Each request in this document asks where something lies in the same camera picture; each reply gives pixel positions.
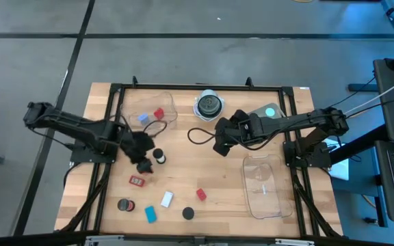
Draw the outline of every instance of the transparent plastic bin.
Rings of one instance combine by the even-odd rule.
[[[165,126],[162,122],[152,123],[158,120],[154,112],[159,108],[163,110],[163,118],[160,120],[166,122],[168,128],[175,127],[173,123],[175,123],[177,119],[177,110],[170,92],[162,92],[157,96],[142,99],[128,105],[123,104],[121,106],[121,114],[125,117],[132,131],[143,131],[150,124],[150,126],[145,129],[150,135],[159,132]],[[148,115],[147,124],[142,124],[138,120],[138,117],[144,113]]]
[[[255,219],[288,217],[293,209],[276,155],[248,156],[243,160],[244,193]]]

